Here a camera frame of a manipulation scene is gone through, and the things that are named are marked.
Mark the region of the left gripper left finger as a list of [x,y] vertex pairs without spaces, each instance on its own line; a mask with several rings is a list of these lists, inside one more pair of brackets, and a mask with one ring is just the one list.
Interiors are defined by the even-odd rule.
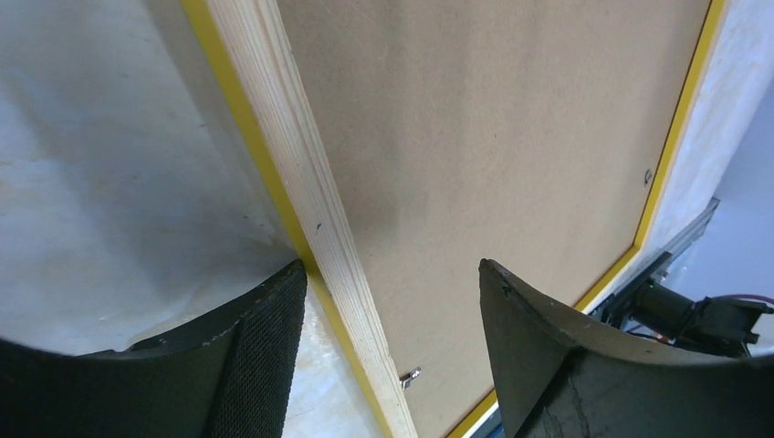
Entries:
[[4,437],[278,437],[308,277],[259,286],[124,351],[71,356],[1,343]]

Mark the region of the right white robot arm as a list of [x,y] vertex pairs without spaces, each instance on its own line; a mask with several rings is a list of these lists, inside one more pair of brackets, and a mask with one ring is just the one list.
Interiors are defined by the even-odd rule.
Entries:
[[740,298],[694,301],[640,276],[604,306],[601,322],[620,329],[633,320],[680,349],[743,358],[750,355],[748,345],[758,342],[753,327],[761,316],[772,313],[767,303]]

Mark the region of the yellow wooden picture frame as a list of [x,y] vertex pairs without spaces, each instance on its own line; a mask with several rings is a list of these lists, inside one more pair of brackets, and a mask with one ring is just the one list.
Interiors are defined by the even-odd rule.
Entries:
[[[358,258],[302,77],[278,8],[282,1],[186,1],[183,9],[225,93],[283,225],[309,273],[382,434],[413,435],[399,372]],[[642,247],[683,132],[697,78],[727,11],[709,4],[633,245],[575,304],[588,306]],[[493,387],[447,434],[492,403]]]

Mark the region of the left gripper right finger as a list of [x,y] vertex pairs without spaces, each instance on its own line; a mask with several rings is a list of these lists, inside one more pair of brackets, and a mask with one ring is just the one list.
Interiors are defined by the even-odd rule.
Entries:
[[480,308],[507,437],[770,437],[773,359],[637,338],[549,297],[498,262]]

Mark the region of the brown cardboard backing board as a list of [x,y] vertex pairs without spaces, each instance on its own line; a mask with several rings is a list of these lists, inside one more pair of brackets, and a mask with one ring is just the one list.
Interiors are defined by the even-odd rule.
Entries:
[[573,305],[633,245],[706,1],[282,1],[418,437],[493,387],[478,266]]

